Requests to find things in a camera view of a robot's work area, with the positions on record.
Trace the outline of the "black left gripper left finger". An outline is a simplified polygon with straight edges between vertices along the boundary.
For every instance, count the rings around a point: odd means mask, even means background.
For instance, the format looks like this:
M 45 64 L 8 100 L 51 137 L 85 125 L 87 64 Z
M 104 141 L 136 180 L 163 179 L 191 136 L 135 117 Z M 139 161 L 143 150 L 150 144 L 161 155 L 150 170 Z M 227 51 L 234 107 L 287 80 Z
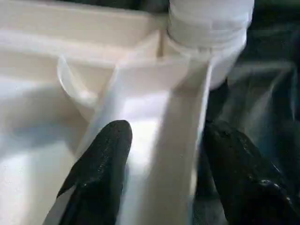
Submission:
M 132 129 L 126 120 L 108 123 L 71 168 L 57 196 L 74 192 L 61 225 L 113 225 L 124 185 Z

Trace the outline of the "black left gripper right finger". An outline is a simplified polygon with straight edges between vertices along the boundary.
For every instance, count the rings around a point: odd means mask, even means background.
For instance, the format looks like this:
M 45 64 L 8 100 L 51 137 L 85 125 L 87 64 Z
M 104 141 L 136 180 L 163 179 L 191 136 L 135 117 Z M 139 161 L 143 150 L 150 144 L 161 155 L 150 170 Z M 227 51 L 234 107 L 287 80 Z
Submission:
M 207 121 L 203 144 L 230 225 L 298 225 L 300 199 L 251 140 L 224 121 Z

